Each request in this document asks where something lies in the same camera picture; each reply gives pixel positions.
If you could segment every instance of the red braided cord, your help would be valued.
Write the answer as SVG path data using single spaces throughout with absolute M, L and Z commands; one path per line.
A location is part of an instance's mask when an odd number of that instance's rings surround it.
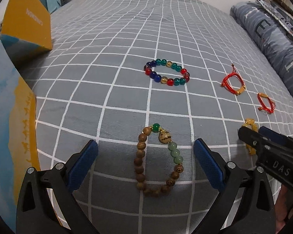
M 258 100 L 259 100 L 259 102 L 261 103 L 261 105 L 262 106 L 260 106 L 259 108 L 258 108 L 258 110 L 265 110 L 266 112 L 268 112 L 268 113 L 273 113 L 273 111 L 274 111 L 274 109 L 276 108 L 276 104 L 275 104 L 275 102 L 273 102 L 269 97 L 265 97 L 267 100 L 268 100 L 268 102 L 269 102 L 269 104 L 270 104 L 270 109 L 264 104 L 264 102 L 263 102 L 263 100 L 262 100 L 262 98 L 261 98 L 261 94 L 260 93 L 258 93 L 257 94 L 257 98 L 258 98 Z
M 240 81 L 240 83 L 241 83 L 242 86 L 245 86 L 245 84 L 244 84 L 244 81 L 243 81 L 242 77 L 236 72 L 236 69 L 234 68 L 234 65 L 231 64 L 231 66 L 232 66 L 232 73 L 230 73 L 229 75 L 227 75 L 227 76 L 223 79 L 223 81 L 222 81 L 222 83 L 221 83 L 221 86 L 222 86 L 222 87 L 225 87 L 225 88 L 226 88 L 228 91 L 230 91 L 232 94 L 237 95 L 237 94 L 238 94 L 238 91 L 236 91 L 235 89 L 233 89 L 233 88 L 229 85 L 229 83 L 227 82 L 228 79 L 229 79 L 230 77 L 232 77 L 232 76 L 236 76 L 236 77 L 239 79 L 239 81 Z

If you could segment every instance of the wooden bead bracelet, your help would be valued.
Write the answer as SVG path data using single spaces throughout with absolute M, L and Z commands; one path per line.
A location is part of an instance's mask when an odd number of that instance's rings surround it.
M 151 134 L 151 132 L 159 132 L 159 140 L 161 143 L 168 144 L 168 149 L 171 151 L 170 154 L 174 158 L 174 162 L 176 164 L 175 170 L 171 173 L 170 178 L 166 180 L 166 185 L 163 185 L 156 190 L 152 190 L 150 188 L 146 187 L 145 184 L 145 175 L 143 174 L 144 168 L 142 166 L 143 164 L 143 158 L 145 156 L 144 149 L 146 148 L 146 140 L 147 137 Z M 135 172 L 136 172 L 136 180 L 137 188 L 139 190 L 142 190 L 144 195 L 146 196 L 153 196 L 158 197 L 161 193 L 162 194 L 168 194 L 170 192 L 171 187 L 175 184 L 176 180 L 179 178 L 179 174 L 183 172 L 183 157 L 180 155 L 180 151 L 177 149 L 177 144 L 171 140 L 171 135 L 168 131 L 161 128 L 161 126 L 158 123 L 153 124 L 152 126 L 145 127 L 143 129 L 143 132 L 139 135 L 138 139 L 139 142 L 137 144 L 137 152 L 136 152 L 136 158 L 133 161 L 135 164 Z
M 245 83 L 244 83 L 244 81 L 243 81 L 243 79 L 242 79 L 242 77 L 236 72 L 236 69 L 234 68 L 234 65 L 233 65 L 233 63 L 231 64 L 231 66 L 232 66 L 232 72 L 229 74 L 229 75 L 227 75 L 224 79 L 223 79 L 223 81 L 222 81 L 222 83 L 221 83 L 221 87 L 225 87 L 228 91 L 230 91 L 232 94 L 235 94 L 235 95 L 240 95 L 244 90 L 245 90 Z M 235 89 L 233 89 L 230 85 L 229 85 L 229 83 L 227 82 L 228 81 L 228 79 L 230 78 L 230 77 L 232 77 L 232 76 L 236 76 L 238 79 L 239 79 L 239 81 L 240 81 L 240 83 L 241 83 L 241 88 L 240 89 L 238 89 L 238 90 L 235 90 Z
M 257 94 L 258 101 L 261 103 L 262 106 L 258 108 L 258 110 L 265 110 L 267 113 L 272 114 L 274 109 L 276 108 L 275 102 L 273 102 L 265 93 L 258 93 Z M 264 104 L 262 98 L 266 98 L 270 104 L 270 109 Z
M 250 118 L 246 118 L 245 121 L 244 121 L 244 124 L 242 125 L 242 127 L 248 127 L 250 126 L 251 129 L 255 132 L 258 132 L 258 127 L 257 125 L 255 124 L 255 120 L 254 119 L 250 119 Z M 246 145 L 246 148 L 249 150 L 249 154 L 251 156 L 255 155 L 256 154 L 256 150 L 250 146 L 250 145 Z
M 177 72 L 180 72 L 183 77 L 182 78 L 167 78 L 166 76 L 161 76 L 158 75 L 155 71 L 152 71 L 152 67 L 156 67 L 157 65 L 162 65 L 162 66 L 167 66 L 167 67 L 171 67 L 172 69 L 174 69 Z M 156 59 L 153 61 L 149 61 L 146 63 L 146 65 L 144 66 L 144 71 L 145 74 L 148 75 L 150 78 L 152 78 L 155 82 L 159 83 L 163 83 L 163 84 L 167 84 L 169 86 L 173 86 L 173 85 L 184 85 L 185 83 L 189 82 L 190 80 L 190 73 L 187 72 L 187 70 L 185 68 L 182 68 L 182 66 L 178 65 L 177 63 L 172 63 L 171 61 L 167 61 L 165 59 L 161 60 L 161 59 Z

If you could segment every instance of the gray grid bedsheet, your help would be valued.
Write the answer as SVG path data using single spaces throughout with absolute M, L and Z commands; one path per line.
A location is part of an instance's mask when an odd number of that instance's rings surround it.
M 192 154 L 201 137 L 241 168 L 254 167 L 237 129 L 245 118 L 293 136 L 293 98 L 247 33 L 224 12 L 197 0 L 74 0 L 52 14 L 53 50 L 22 73 L 37 96 L 37 147 L 42 169 L 65 162 L 89 139 L 99 156 L 74 196 L 102 233 L 191 233 L 212 205 L 212 189 Z M 185 86 L 155 83 L 143 66 L 155 58 L 181 64 Z M 233 62 L 246 83 L 240 96 L 220 87 Z M 179 73 L 164 66 L 161 75 Z M 230 82 L 240 87 L 237 79 Z M 276 102 L 257 110 L 256 94 Z M 139 133 L 158 122 L 172 133 L 185 171 L 167 197 L 144 198 L 133 159 Z M 173 170 L 156 135 L 146 148 L 149 186 Z M 270 178 L 274 197 L 280 184 Z M 237 196 L 229 225 L 241 199 Z M 63 215 L 52 195 L 61 219 Z

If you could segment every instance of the red string bracelet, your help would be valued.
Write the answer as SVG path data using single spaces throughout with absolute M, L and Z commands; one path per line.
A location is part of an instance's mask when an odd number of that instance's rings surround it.
M 275 102 L 273 102 L 268 96 L 267 94 L 264 94 L 264 93 L 258 93 L 257 94 L 257 98 L 259 100 L 259 102 L 261 103 L 262 106 L 260 106 L 258 108 L 258 110 L 265 110 L 266 112 L 268 113 L 273 113 L 274 109 L 276 108 L 276 104 Z M 266 98 L 270 104 L 270 109 L 264 104 L 262 98 Z
M 236 69 L 234 68 L 234 65 L 233 65 L 233 63 L 231 64 L 231 66 L 232 66 L 232 73 L 230 73 L 229 75 L 227 75 L 224 79 L 223 79 L 223 81 L 222 81 L 222 83 L 221 83 L 221 87 L 225 87 L 228 91 L 230 91 L 232 94 L 235 94 L 235 95 L 240 95 L 244 90 L 245 90 L 245 84 L 244 84 L 244 81 L 243 81 L 243 79 L 242 79 L 242 77 L 236 72 Z M 230 77 L 232 77 L 232 76 L 236 76 L 238 79 L 239 79 L 239 81 L 240 81 L 240 83 L 241 83 L 241 88 L 240 89 L 238 89 L 238 90 L 235 90 L 235 89 L 233 89 L 229 84 L 228 84 L 228 82 L 227 82 L 227 80 L 230 78 Z

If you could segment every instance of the green jade bead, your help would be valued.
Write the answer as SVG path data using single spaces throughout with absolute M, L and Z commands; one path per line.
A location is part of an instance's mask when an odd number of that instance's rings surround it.
M 182 66 L 180 66 L 180 65 L 177 66 L 176 71 L 177 71 L 177 72 L 180 72 L 181 70 L 182 70 Z
M 172 150 L 170 154 L 173 158 L 180 157 L 180 151 L 178 149 Z
M 174 162 L 175 162 L 175 164 L 182 164 L 183 157 L 182 156 L 175 157 Z
M 180 79 L 179 78 L 175 78 L 174 79 L 174 85 L 178 86 L 180 84 Z
M 152 126 L 152 131 L 153 132 L 158 132 L 160 128 L 160 125 L 158 123 L 154 123 Z
M 172 66 L 171 66 L 171 68 L 174 69 L 174 70 L 176 70 L 177 66 L 178 66 L 177 63 L 173 63 Z
M 186 79 L 185 78 L 180 78 L 180 85 L 185 85 L 186 84 Z
M 161 61 L 161 64 L 162 64 L 163 66 L 166 66 L 166 63 L 167 63 L 167 60 L 165 60 L 165 59 L 163 59 L 163 60 Z
M 173 151 L 173 150 L 176 150 L 177 149 L 177 144 L 175 142 L 170 142 L 168 144 L 168 149 Z

